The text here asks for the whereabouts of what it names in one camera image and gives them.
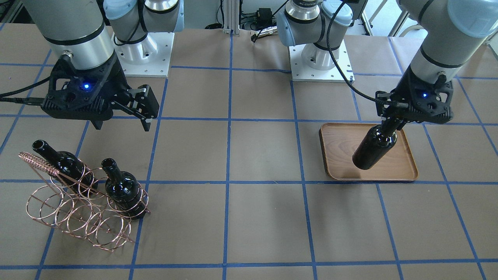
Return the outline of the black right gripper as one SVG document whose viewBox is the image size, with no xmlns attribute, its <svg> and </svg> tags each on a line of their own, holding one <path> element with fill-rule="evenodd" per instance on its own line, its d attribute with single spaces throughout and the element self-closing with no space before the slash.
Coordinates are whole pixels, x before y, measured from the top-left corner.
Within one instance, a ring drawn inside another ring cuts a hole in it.
<svg viewBox="0 0 498 280">
<path fill-rule="evenodd" d="M 122 110 L 137 117 L 148 132 L 160 105 L 149 85 L 137 89 L 128 85 L 116 53 L 88 70 L 76 69 L 73 59 L 63 54 L 51 71 L 41 108 L 53 118 L 88 120 L 95 130 L 102 129 L 114 110 Z"/>
</svg>

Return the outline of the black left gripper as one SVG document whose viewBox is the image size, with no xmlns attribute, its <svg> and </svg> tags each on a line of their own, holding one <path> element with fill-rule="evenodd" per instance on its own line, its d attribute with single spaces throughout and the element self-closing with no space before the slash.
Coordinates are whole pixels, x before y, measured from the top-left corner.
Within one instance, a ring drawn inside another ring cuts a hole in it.
<svg viewBox="0 0 498 280">
<path fill-rule="evenodd" d="M 385 107 L 377 103 L 377 115 L 381 117 L 396 117 L 406 122 L 429 122 L 444 124 L 453 119 L 454 113 L 450 107 L 453 97 L 453 83 L 443 83 L 444 74 L 438 76 L 433 84 L 427 83 L 416 76 L 408 67 L 398 85 L 389 93 L 377 91 L 375 97 L 398 103 L 407 103 L 406 108 Z"/>
</svg>

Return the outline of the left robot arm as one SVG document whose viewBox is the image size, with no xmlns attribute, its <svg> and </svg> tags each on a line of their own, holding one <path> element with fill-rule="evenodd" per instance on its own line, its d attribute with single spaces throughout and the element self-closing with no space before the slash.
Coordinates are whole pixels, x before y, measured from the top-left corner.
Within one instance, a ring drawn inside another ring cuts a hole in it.
<svg viewBox="0 0 498 280">
<path fill-rule="evenodd" d="M 276 16 L 284 46 L 304 46 L 309 68 L 335 68 L 338 48 L 355 20 L 351 0 L 290 0 Z M 453 117 L 448 103 L 452 78 L 484 40 L 497 30 L 496 0 L 399 0 L 397 5 L 417 21 L 427 36 L 397 87 L 381 99 L 370 98 L 383 119 L 445 123 Z"/>
</svg>

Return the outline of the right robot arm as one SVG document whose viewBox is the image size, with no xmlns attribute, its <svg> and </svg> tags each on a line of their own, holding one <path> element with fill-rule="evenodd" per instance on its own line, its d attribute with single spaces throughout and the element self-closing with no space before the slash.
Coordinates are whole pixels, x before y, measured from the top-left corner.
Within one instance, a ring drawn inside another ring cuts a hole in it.
<svg viewBox="0 0 498 280">
<path fill-rule="evenodd" d="M 132 89 L 126 75 L 166 76 L 171 43 L 184 29 L 183 0 L 24 0 L 58 56 L 45 98 L 36 104 L 56 119 L 90 121 L 99 130 L 121 110 L 149 131 L 160 104 L 149 85 Z"/>
</svg>

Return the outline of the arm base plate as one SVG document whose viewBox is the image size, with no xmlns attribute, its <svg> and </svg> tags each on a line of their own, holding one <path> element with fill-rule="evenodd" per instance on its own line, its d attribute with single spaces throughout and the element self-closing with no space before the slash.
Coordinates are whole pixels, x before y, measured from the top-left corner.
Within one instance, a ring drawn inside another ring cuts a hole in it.
<svg viewBox="0 0 498 280">
<path fill-rule="evenodd" d="M 139 43 L 114 44 L 126 77 L 167 78 L 174 38 L 172 32 L 148 33 Z"/>
<path fill-rule="evenodd" d="M 328 51 L 317 48 L 313 43 L 290 46 L 289 59 L 294 82 L 344 82 Z M 355 77 L 347 53 L 345 41 L 333 51 L 340 69 L 347 80 Z"/>
</svg>

